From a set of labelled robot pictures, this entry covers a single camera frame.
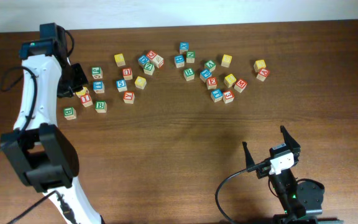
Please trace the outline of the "red number block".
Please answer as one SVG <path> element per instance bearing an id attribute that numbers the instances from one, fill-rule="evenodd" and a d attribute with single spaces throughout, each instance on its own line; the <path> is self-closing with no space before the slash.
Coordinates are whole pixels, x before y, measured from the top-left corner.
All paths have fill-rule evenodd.
<path id="1" fill-rule="evenodd" d="M 84 107 L 89 107 L 89 106 L 93 105 L 92 98 L 91 98 L 91 96 L 89 94 L 85 94 L 85 95 L 80 96 L 80 100 L 81 100 L 81 104 Z"/>

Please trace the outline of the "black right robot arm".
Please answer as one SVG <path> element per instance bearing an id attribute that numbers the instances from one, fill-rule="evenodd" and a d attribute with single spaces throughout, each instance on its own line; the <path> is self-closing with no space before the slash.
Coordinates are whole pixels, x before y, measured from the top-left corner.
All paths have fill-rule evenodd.
<path id="1" fill-rule="evenodd" d="M 270 157 L 256 164 L 243 142 L 246 171 L 256 172 L 257 178 L 268 177 L 270 186 L 284 209 L 283 215 L 275 215 L 274 223 L 318 223 L 323 213 L 324 185 L 311 179 L 296 179 L 291 168 L 299 162 L 301 146 L 284 126 L 280 127 L 284 143 L 269 149 Z"/>

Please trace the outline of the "black round arm base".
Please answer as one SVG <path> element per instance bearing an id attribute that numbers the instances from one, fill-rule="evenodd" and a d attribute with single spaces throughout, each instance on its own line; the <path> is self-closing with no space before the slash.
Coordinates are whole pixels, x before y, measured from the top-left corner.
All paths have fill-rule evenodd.
<path id="1" fill-rule="evenodd" d="M 305 215 L 321 215 L 325 187 L 322 183 L 311 179 L 300 179 L 296 195 L 305 208 Z"/>

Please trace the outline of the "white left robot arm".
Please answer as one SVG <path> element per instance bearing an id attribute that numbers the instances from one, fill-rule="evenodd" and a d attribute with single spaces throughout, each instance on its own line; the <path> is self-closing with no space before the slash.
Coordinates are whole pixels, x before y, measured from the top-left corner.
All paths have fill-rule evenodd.
<path id="1" fill-rule="evenodd" d="M 57 126 L 57 100 L 88 82 L 81 65 L 70 63 L 69 35 L 55 23 L 42 24 L 40 38 L 22 44 L 21 108 L 0 144 L 21 182 L 51 200 L 67 223 L 103 223 L 80 185 L 76 150 Z"/>

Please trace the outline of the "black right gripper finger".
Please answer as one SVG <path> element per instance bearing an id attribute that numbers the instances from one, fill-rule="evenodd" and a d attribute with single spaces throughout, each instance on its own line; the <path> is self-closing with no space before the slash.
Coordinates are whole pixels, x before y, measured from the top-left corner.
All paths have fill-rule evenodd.
<path id="1" fill-rule="evenodd" d="M 255 167 L 255 162 L 250 154 L 250 151 L 247 147 L 247 143 L 245 141 L 242 142 L 242 146 L 244 148 L 244 154 L 245 154 L 245 159 L 246 159 L 246 171 L 252 172 Z"/>
<path id="2" fill-rule="evenodd" d="M 280 131 L 283 134 L 284 143 L 290 148 L 291 152 L 300 152 L 301 146 L 292 138 L 287 129 L 284 126 L 281 126 Z"/>

